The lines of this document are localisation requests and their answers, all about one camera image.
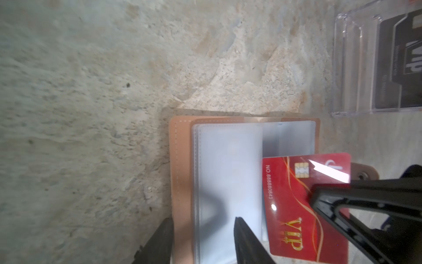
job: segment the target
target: card holder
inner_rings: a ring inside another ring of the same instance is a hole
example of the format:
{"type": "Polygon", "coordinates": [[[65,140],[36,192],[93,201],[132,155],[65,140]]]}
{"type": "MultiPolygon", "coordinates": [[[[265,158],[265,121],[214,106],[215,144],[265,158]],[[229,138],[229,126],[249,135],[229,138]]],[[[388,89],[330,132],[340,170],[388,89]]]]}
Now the card holder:
{"type": "Polygon", "coordinates": [[[268,241],[262,158],[315,153],[312,120],[192,127],[196,264],[236,262],[233,225],[241,216],[268,241]]]}
{"type": "Polygon", "coordinates": [[[195,263],[235,263],[235,217],[261,237],[262,126],[194,125],[192,132],[195,263]]]}
{"type": "MultiPolygon", "coordinates": [[[[194,215],[193,215],[193,141],[192,126],[195,124],[265,123],[311,121],[315,126],[315,153],[319,149],[318,118],[309,117],[210,117],[174,116],[169,122],[170,182],[172,217],[174,221],[174,252],[176,264],[194,264],[194,215]]],[[[266,221],[262,221],[262,238],[266,237],[266,221]]]]}

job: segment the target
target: red vip card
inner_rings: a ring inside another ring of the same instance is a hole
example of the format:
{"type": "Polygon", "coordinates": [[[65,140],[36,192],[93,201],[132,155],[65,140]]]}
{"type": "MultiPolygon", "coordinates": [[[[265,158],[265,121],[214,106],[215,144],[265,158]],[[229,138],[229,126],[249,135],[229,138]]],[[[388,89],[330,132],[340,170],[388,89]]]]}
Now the red vip card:
{"type": "Polygon", "coordinates": [[[262,160],[271,254],[347,264],[347,239],[312,210],[308,199],[314,184],[350,183],[350,162],[348,153],[262,160]]]}

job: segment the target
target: stone surface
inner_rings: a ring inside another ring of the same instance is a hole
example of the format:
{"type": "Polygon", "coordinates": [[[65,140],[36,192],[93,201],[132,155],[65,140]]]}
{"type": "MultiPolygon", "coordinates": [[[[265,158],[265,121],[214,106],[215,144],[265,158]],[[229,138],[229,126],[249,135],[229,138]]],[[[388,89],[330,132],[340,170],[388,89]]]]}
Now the stone surface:
{"type": "Polygon", "coordinates": [[[329,115],[334,16],[366,2],[1,0],[0,263],[130,263],[176,114],[320,117],[323,152],[421,163],[421,112],[329,115]]]}

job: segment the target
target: black vip card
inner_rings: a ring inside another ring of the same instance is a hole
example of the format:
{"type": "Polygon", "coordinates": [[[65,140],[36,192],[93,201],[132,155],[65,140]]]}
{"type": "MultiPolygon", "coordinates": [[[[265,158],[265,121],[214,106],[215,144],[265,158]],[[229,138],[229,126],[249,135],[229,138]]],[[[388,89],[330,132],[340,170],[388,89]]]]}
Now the black vip card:
{"type": "Polygon", "coordinates": [[[375,78],[375,108],[422,106],[422,9],[380,23],[375,78]]]}

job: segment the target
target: gold chip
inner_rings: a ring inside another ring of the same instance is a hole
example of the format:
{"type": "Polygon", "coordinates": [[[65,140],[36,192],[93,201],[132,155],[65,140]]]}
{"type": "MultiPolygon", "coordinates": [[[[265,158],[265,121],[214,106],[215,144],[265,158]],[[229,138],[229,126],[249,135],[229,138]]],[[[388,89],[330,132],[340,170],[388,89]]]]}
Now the gold chip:
{"type": "Polygon", "coordinates": [[[295,163],[295,176],[296,178],[309,178],[309,163],[295,163]]]}

